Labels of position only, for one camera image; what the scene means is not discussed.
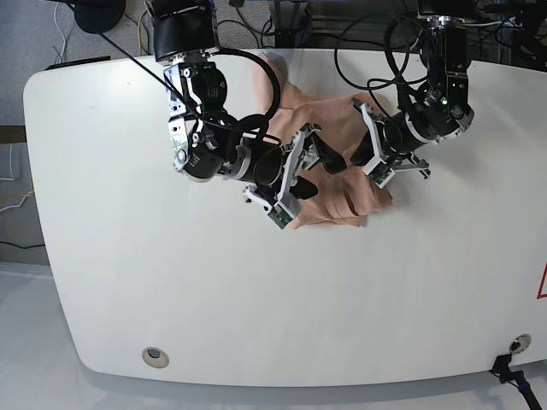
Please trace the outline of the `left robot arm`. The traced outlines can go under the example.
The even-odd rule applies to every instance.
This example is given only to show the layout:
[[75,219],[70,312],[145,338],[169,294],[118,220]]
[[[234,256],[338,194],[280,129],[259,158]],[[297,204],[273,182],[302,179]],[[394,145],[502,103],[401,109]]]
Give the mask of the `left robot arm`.
[[419,1],[415,14],[392,15],[383,37],[392,76],[369,79],[362,90],[373,94],[396,86],[399,110],[390,115],[377,100],[351,100],[368,131],[350,161],[379,188],[402,171],[429,178],[429,165],[416,150],[471,126],[466,25],[474,10],[472,1]]

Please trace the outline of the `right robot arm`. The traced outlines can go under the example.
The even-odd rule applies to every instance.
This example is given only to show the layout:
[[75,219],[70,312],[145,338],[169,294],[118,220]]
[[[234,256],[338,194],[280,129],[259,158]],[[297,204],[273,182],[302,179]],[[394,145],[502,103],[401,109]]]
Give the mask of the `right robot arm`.
[[[175,170],[197,182],[216,176],[243,181],[246,202],[260,205],[273,219],[296,218],[300,201],[318,193],[301,173],[317,164],[340,173],[346,168],[343,157],[319,137],[316,124],[302,126],[288,143],[268,135],[280,104],[279,81],[259,57],[219,46],[213,2],[149,1],[146,8],[155,58],[165,65]],[[213,54],[243,57],[262,68],[273,91],[265,113],[238,120],[225,110],[227,81],[210,60]]]

